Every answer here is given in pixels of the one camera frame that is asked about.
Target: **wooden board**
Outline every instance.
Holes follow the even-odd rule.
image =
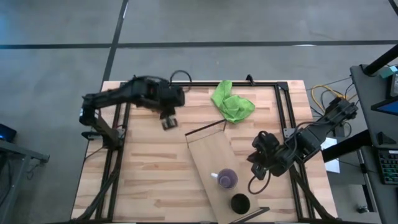
[[[228,224],[260,209],[257,198],[248,192],[249,179],[241,172],[239,162],[222,130],[188,142],[188,147],[218,223]],[[212,173],[217,174],[223,169],[232,169],[238,175],[235,188],[223,190],[211,176]],[[233,212],[229,206],[231,198],[236,194],[244,194],[250,200],[250,209],[244,215]]]
[[[296,123],[312,120],[303,81],[288,81]],[[104,82],[103,90],[117,88],[120,82]],[[114,211],[114,221],[121,222],[215,222],[195,163],[187,148],[184,134],[221,120],[223,117],[210,100],[213,87],[195,87],[186,94],[186,104],[177,109],[179,127],[163,131],[159,115],[144,108],[132,107],[126,133],[121,178]],[[254,151],[253,138],[261,130],[282,139],[274,89],[271,87],[233,87],[233,94],[251,100],[256,109],[239,124],[227,124],[225,135],[231,143],[242,172],[252,177],[247,156]],[[115,106],[103,108],[102,117],[112,123]],[[284,113],[289,116],[284,103]],[[93,141],[88,152],[101,146]],[[78,217],[98,193],[106,151],[90,157],[83,166],[72,218]],[[307,169],[310,188],[329,213],[336,216],[322,155],[309,160]],[[257,191],[264,181],[254,181]],[[257,195],[261,207],[271,210],[251,222],[288,222],[297,220],[288,172],[271,178],[268,188]],[[305,212],[303,193],[300,198]]]

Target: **wooden table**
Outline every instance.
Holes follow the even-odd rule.
[[[296,123],[311,121],[312,114],[301,80],[288,81]],[[117,88],[120,82],[104,82],[103,90]],[[216,222],[198,171],[187,148],[184,134],[223,119],[210,100],[213,87],[194,87],[185,96],[185,106],[177,109],[179,127],[164,131],[159,115],[132,105],[119,180],[114,222]],[[256,109],[239,124],[227,124],[225,135],[243,172],[250,178],[251,164],[247,155],[254,149],[253,138],[261,130],[274,133],[282,140],[275,92],[270,87],[233,87],[233,94],[251,100]],[[284,113],[289,124],[285,107]],[[111,125],[115,106],[103,108],[102,117]],[[101,141],[92,141],[87,153],[101,147]],[[80,184],[72,212],[78,217],[98,193],[101,184],[106,150],[90,157],[83,166]],[[309,160],[308,181],[320,203],[336,216],[322,154]],[[265,181],[255,181],[252,189],[260,189]],[[268,188],[256,196],[259,205],[271,210],[250,222],[297,220],[289,172],[272,177]],[[300,191],[304,214],[305,199]]]

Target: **screen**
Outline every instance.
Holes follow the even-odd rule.
[[[398,101],[382,105],[378,108],[378,110],[398,114]]]

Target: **green towel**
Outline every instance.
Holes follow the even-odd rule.
[[[224,118],[236,124],[254,111],[254,104],[238,95],[231,96],[231,89],[231,80],[223,80],[218,84],[211,99]]]

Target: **black cup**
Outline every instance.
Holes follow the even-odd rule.
[[[235,213],[243,215],[250,209],[250,200],[244,194],[236,194],[231,199],[231,208]]]

